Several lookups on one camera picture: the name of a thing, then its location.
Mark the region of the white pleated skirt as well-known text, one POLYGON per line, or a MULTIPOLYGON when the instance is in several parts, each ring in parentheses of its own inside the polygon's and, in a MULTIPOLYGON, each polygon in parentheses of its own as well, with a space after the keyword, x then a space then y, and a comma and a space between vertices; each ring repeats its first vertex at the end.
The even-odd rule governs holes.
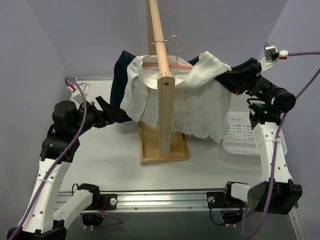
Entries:
MULTIPOLYGON (((231 93, 215 78, 231 70, 208 51, 194 58, 191 69, 171 68, 175 77, 172 132, 181 132, 217 143, 229 132, 228 111, 231 93)), ((120 103, 129 118, 143 121, 152 127, 158 125, 157 67, 155 55, 136 56, 128 65, 128 81, 120 103)))

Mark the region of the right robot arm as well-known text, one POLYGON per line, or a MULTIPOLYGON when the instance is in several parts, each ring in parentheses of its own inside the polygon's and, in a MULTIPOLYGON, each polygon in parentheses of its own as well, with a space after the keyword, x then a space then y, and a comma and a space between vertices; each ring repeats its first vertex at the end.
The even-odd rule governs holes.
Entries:
POLYGON ((250 126, 257 140, 261 180, 255 186, 229 181, 222 193, 223 203, 239 201, 256 212, 287 215, 302 196, 302 187, 290 174, 280 135, 284 115, 293 109, 296 97, 262 76, 262 65, 250 58, 216 77, 232 94, 247 94, 250 126))

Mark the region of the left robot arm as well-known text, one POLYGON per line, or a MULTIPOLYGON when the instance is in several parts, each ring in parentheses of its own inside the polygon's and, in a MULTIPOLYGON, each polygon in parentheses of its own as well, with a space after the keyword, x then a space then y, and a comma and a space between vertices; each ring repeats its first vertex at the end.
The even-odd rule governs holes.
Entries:
POLYGON ((8 231, 9 240, 64 240, 72 222, 84 210, 98 210, 103 197, 97 185, 82 183, 60 209, 56 210, 60 188, 80 146, 79 136, 91 128, 114 124, 125 112, 96 97, 101 109, 84 101, 57 103, 53 124, 41 145, 39 169, 30 202, 18 226, 8 231))

